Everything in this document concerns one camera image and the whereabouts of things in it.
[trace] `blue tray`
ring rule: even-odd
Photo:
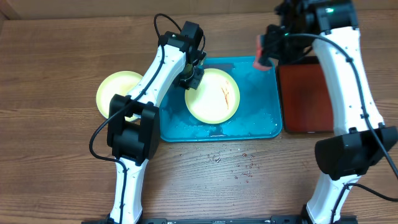
[[[252,67],[254,57],[208,58],[203,68],[218,68],[238,84],[241,101],[236,113],[221,124],[194,118],[185,104],[185,90],[171,88],[160,105],[160,133],[164,141],[227,141],[265,139],[282,130],[275,68],[262,72]]]

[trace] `table surface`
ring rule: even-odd
[[[386,124],[396,126],[398,11],[361,11],[358,16],[374,100]],[[175,18],[179,24],[189,20],[201,25],[210,57],[253,55],[256,35],[278,23],[273,14]],[[0,223],[80,223],[111,211],[115,165],[88,151],[90,136],[104,120],[95,95],[102,80],[114,72],[145,73],[157,48],[152,21],[112,17],[4,23]],[[161,32],[175,29],[166,21],[159,27]],[[320,174],[314,145],[331,136],[282,132],[271,140],[162,142],[145,174],[144,217],[298,214]],[[98,136],[95,150],[110,156],[105,139],[106,131]],[[221,161],[211,159],[219,154]],[[391,156],[398,163],[397,146]],[[241,175],[247,171],[252,177]],[[385,159],[359,183],[398,197],[397,180]],[[396,223],[397,211],[398,204],[361,189],[352,190],[343,208],[360,223]]]

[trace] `yellow plate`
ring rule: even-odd
[[[109,103],[115,94],[126,96],[127,92],[134,88],[141,80],[142,76],[136,72],[122,71],[116,72],[101,83],[97,91],[97,107],[99,112],[105,117],[109,116]],[[134,121],[138,117],[133,115],[126,117],[126,121]]]
[[[185,90],[189,112],[207,124],[219,124],[232,117],[238,109],[241,96],[238,85],[228,73],[205,69],[197,90]]]

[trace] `wooden table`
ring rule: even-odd
[[[398,11],[361,11],[362,53],[373,97],[398,125]],[[252,55],[273,14],[176,16],[197,22],[210,57]],[[174,30],[159,23],[161,32]],[[6,21],[0,36],[0,223],[80,223],[104,218],[114,201],[115,165],[88,141],[103,121],[95,95],[108,75],[144,74],[157,38],[152,17]],[[144,217],[264,218],[298,214],[315,188],[314,145],[332,134],[171,144],[146,170]],[[106,132],[95,150],[107,156]],[[214,155],[222,155],[214,162]],[[398,147],[391,156],[398,163]],[[246,166],[255,164],[252,169]],[[241,175],[251,171],[252,177]],[[390,197],[398,183],[385,159],[360,181]],[[397,223],[398,204],[354,189],[343,213],[360,223]]]

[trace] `cream plate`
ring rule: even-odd
[[[238,109],[240,93],[235,80],[228,73],[207,68],[197,90],[185,91],[189,112],[207,124],[219,124],[232,117]]]
[[[134,88],[141,80],[142,76],[136,72],[122,71],[116,72],[101,83],[97,91],[97,107],[99,112],[105,117],[109,116],[109,103],[115,94],[126,96],[127,92]],[[138,116],[126,117],[126,121],[134,121]]]

